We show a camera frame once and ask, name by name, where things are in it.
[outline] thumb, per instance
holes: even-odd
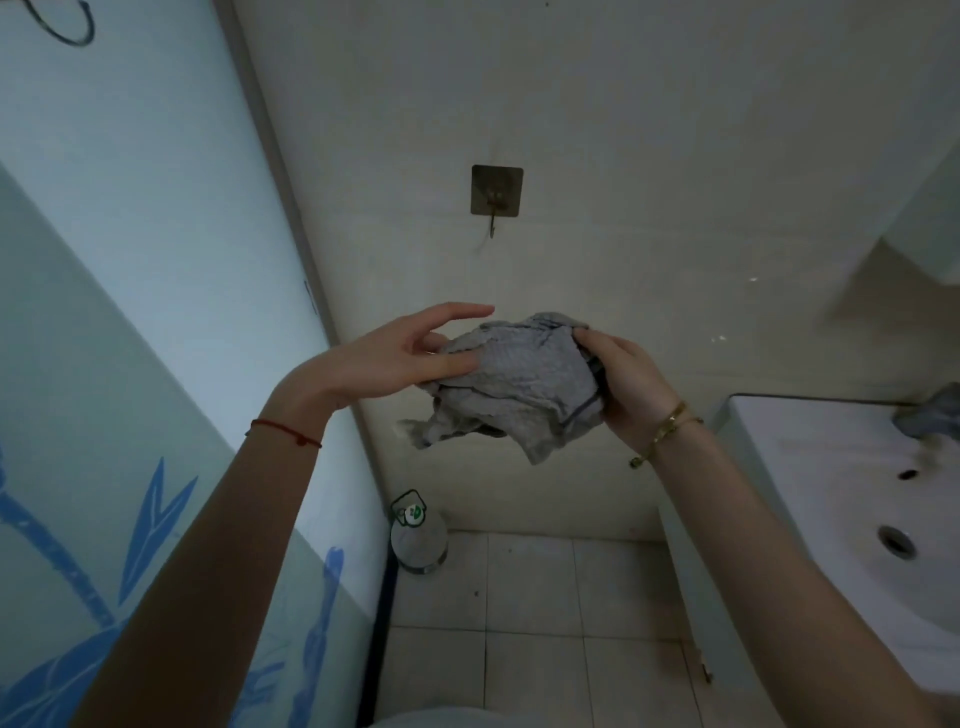
[[[617,357],[626,354],[610,336],[593,328],[575,328],[573,338],[584,349],[596,354],[604,366],[610,366]]]
[[[422,354],[417,359],[417,382],[468,375],[480,366],[477,352]]]

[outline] rag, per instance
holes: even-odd
[[[480,349],[480,366],[422,384],[433,395],[433,416],[401,420],[400,428],[418,449],[471,432],[509,435],[538,465],[602,421],[603,364],[577,344],[574,327],[587,325],[562,313],[537,313],[458,336],[440,353]]]

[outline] square hook plate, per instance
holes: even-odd
[[[490,167],[474,164],[470,173],[470,212],[474,215],[517,217],[520,214],[520,167]]]

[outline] tiled floor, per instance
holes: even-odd
[[[429,576],[401,570],[376,717],[439,706],[558,728],[782,728],[718,693],[689,642],[663,545],[451,533]]]

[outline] gold bracelet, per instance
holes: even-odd
[[[704,419],[702,417],[694,417],[690,420],[684,420],[683,422],[678,423],[677,418],[679,418],[685,411],[686,402],[681,401],[680,404],[677,405],[677,408],[670,413],[670,416],[660,424],[660,427],[657,428],[657,434],[654,435],[654,439],[651,441],[650,446],[638,457],[635,457],[630,461],[631,468],[636,470],[643,465],[643,463],[649,460],[654,454],[654,447],[660,440],[669,437],[687,423],[700,423],[701,425],[704,423]]]

